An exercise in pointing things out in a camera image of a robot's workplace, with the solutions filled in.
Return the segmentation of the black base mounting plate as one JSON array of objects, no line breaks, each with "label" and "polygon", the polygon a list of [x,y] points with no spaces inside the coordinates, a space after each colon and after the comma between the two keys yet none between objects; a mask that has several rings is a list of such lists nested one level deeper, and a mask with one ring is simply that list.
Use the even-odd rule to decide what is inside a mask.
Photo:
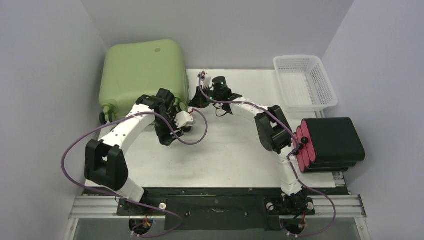
[{"label": "black base mounting plate", "polygon": [[119,214],[143,215],[129,220],[131,225],[163,220],[170,230],[248,230],[278,231],[281,223],[297,224],[315,214],[312,196],[326,198],[336,216],[333,196],[348,196],[344,186],[303,190],[299,206],[287,207],[278,188],[165,188],[149,187],[143,204],[129,203],[119,197],[85,190],[83,196],[111,196],[117,199]]}]

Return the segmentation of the black and pink storage organizer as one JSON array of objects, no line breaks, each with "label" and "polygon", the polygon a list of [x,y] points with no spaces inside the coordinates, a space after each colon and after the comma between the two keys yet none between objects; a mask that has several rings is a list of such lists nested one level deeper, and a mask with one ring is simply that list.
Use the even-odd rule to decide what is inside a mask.
[{"label": "black and pink storage organizer", "polygon": [[366,152],[349,117],[305,118],[294,132],[301,173],[346,172]]}]

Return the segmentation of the white perforated plastic basket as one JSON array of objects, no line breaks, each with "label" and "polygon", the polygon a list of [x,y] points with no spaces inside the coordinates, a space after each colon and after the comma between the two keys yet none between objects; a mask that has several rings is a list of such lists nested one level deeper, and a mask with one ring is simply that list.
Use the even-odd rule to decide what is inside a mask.
[{"label": "white perforated plastic basket", "polygon": [[284,55],[273,59],[276,79],[287,112],[320,112],[338,104],[321,59],[315,55]]}]

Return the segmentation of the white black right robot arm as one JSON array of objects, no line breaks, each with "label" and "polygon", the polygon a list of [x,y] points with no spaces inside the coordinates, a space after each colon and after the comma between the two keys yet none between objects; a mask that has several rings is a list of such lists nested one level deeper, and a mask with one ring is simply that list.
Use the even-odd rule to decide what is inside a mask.
[{"label": "white black right robot arm", "polygon": [[262,147],[280,158],[282,207],[289,214],[296,213],[305,199],[301,195],[303,185],[299,182],[299,175],[294,166],[294,153],[299,148],[299,141],[295,139],[282,109],[278,105],[258,105],[234,93],[228,87],[224,76],[210,78],[202,71],[197,78],[196,92],[188,105],[199,109],[214,105],[226,114],[243,117],[255,123]]}]

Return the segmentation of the green hard-shell suitcase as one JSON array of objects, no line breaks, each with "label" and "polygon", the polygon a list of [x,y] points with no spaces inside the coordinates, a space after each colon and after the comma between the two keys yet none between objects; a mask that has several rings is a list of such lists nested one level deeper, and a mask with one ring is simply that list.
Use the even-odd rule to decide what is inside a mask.
[{"label": "green hard-shell suitcase", "polygon": [[99,104],[101,124],[124,118],[142,95],[169,90],[189,102],[189,80],[182,48],[171,39],[118,44],[104,60]]}]

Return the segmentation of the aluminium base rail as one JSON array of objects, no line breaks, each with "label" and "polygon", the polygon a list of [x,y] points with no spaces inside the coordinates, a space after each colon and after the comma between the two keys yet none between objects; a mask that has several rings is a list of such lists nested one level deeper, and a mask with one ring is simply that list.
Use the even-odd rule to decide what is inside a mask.
[{"label": "aluminium base rail", "polygon": [[[307,218],[333,217],[333,207],[323,196],[312,196],[315,214]],[[366,211],[360,195],[335,195],[332,197],[335,204],[337,218],[366,218]],[[70,219],[142,219],[144,216],[120,214],[117,199],[113,196],[77,196],[74,200]]]}]

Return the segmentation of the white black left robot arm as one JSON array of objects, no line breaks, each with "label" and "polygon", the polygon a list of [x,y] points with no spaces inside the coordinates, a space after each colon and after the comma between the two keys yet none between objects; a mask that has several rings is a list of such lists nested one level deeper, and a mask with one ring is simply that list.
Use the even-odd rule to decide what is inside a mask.
[{"label": "white black left robot arm", "polygon": [[136,215],[149,210],[149,201],[143,197],[146,191],[130,179],[125,154],[150,125],[164,146],[184,135],[184,128],[190,127],[194,119],[189,112],[179,110],[175,102],[176,97],[163,88],[155,96],[144,94],[111,132],[90,140],[85,147],[85,178],[130,199],[129,208]]}]

